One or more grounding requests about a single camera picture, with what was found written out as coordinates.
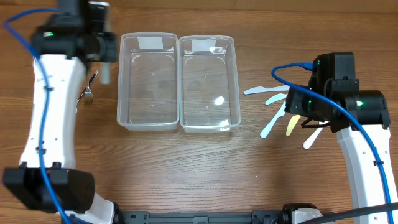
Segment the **metal fork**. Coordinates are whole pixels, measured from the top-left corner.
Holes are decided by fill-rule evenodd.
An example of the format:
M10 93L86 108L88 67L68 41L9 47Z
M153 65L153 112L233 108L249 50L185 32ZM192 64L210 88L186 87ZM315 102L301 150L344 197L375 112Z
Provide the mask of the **metal fork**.
M78 112L78 106L80 104L80 101L84 99L84 104L85 105L91 105L93 103L93 92L90 89L90 86L93 84L95 78L98 75L98 71L95 70L95 72L92 74L92 76L88 79L87 86L85 89L82 91L81 95L79 96L77 103L76 103L76 112Z

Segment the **white plastic knife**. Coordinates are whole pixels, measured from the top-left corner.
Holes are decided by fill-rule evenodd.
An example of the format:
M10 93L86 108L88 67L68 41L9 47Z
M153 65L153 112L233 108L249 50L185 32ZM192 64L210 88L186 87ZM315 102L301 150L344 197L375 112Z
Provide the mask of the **white plastic knife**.
M315 142L316 138L318 137L318 135L320 134L320 132L323 129L322 125L327 124L327 123L328 123L328 121L323 121L323 122L318 123L318 127L315 129L315 131L302 144L302 147L304 149L311 148L312 144Z

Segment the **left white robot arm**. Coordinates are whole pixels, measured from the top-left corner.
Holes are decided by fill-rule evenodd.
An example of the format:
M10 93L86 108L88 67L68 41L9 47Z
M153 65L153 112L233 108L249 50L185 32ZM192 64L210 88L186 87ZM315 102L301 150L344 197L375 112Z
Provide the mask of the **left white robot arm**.
M59 1L50 17L26 40L5 29L32 55L34 100L30 131L16 168L7 168L3 184L29 210L57 213L63 223L124 223L118 204L95 190L89 172L75 167L76 108L83 79L101 63L105 74L117 61L116 36L110 30L109 4Z

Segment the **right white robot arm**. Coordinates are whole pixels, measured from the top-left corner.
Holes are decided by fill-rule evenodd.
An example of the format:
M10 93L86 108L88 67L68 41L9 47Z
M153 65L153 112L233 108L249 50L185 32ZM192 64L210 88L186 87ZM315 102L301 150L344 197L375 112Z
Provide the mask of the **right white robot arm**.
M310 210L290 212L290 223L332 223L353 218L355 223L397 223L397 189L392 171L389 126L384 95L361 90L354 54L332 52L312 62L298 62L310 71L308 84L290 83L285 112L303 116L303 128L328 127L336 134L349 177L353 209L320 218Z

